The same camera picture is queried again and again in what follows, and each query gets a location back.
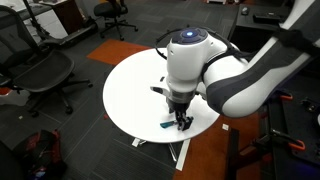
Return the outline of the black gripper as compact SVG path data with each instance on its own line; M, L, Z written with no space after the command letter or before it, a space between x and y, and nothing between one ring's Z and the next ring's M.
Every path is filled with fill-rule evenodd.
M170 99L167 99L166 102L169 107L169 113L175 113L176 121L178 123L178 130L189 129L193 122L192 116L186 116L189 103L177 103Z

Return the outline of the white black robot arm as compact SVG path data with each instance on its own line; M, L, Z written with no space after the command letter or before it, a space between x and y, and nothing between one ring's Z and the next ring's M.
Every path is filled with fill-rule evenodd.
M190 127L186 111L199 94L215 112L241 118L254 113L292 76L319 58L320 0L295 0L291 11L256 53L240 51L207 27L170 32L166 97L180 130Z

